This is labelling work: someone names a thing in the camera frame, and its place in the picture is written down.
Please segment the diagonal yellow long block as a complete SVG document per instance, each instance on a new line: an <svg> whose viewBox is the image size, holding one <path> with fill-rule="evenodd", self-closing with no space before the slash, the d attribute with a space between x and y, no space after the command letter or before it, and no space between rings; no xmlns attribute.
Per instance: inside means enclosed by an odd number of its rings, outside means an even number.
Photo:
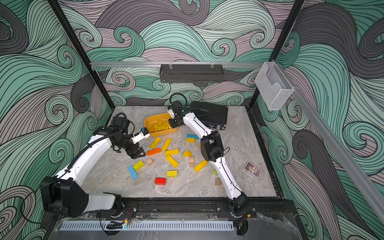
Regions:
<svg viewBox="0 0 384 240"><path fill-rule="evenodd" d="M168 155L166 156L166 160L174 167L174 168L177 168L179 163L171 156L171 155Z"/></svg>

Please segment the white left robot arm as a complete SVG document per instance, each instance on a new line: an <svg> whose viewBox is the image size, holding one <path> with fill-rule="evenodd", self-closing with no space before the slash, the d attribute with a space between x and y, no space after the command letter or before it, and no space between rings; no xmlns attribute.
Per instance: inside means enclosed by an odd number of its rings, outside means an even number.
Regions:
<svg viewBox="0 0 384 240"><path fill-rule="evenodd" d="M146 152L139 142L150 136L144 127L137 133L129 132L132 124L124 113L113 117L109 126L96 129L90 141L73 160L54 177L45 177L41 182L43 208L47 213L77 218L88 212L108 212L113 218L124 211L122 197L117 194L88 194L82 185L90 170L109 149L120 153L125 151L135 160Z"/></svg>

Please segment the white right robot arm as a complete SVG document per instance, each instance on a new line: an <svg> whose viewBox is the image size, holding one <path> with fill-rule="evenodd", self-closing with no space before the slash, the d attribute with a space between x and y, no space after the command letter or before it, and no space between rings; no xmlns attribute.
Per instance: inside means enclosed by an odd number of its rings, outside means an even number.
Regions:
<svg viewBox="0 0 384 240"><path fill-rule="evenodd" d="M177 128L186 125L200 138L202 156L217 171L229 199L231 214L236 218L247 216L247 211L249 210L248 197L237 184L227 165L225 159L226 149L224 149L219 132L206 127L198 119L194 111L188 107L188 104L183 105L178 100L172 101L174 96L181 96L187 102L187 98L183 94L175 93L170 96L170 105L167 108L167 112L171 116L169 119L171 127Z"/></svg>

